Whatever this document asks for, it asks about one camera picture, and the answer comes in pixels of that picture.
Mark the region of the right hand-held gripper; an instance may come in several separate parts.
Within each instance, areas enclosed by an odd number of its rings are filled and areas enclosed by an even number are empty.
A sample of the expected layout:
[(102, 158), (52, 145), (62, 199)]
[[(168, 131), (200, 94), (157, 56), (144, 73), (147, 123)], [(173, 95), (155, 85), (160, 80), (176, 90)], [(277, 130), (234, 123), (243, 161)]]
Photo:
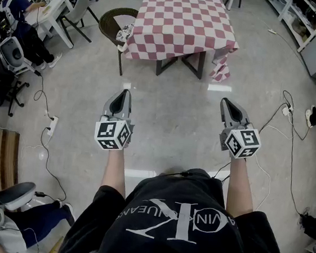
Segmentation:
[(248, 114), (239, 104), (222, 98), (220, 101), (222, 122), (226, 129), (220, 134), (222, 151), (229, 151), (231, 157), (242, 159), (253, 157), (261, 147), (260, 135), (257, 129), (228, 129), (250, 123)]

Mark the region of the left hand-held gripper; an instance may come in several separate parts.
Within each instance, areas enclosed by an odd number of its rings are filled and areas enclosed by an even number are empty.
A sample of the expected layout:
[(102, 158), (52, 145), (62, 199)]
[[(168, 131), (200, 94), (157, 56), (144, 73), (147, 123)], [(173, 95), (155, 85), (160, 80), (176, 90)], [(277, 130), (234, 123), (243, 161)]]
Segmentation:
[(104, 105), (96, 122), (94, 139), (102, 150), (122, 150), (131, 141), (134, 125), (131, 123), (131, 93), (121, 90)]

